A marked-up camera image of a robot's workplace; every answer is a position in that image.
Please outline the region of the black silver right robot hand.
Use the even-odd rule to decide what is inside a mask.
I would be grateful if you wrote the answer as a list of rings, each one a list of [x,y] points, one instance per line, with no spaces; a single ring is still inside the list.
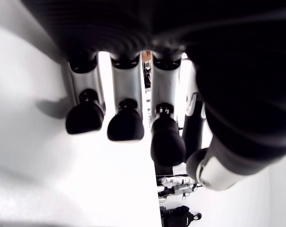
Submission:
[[[286,0],[25,0],[67,58],[185,52],[213,133],[188,174],[223,191],[286,156]]]

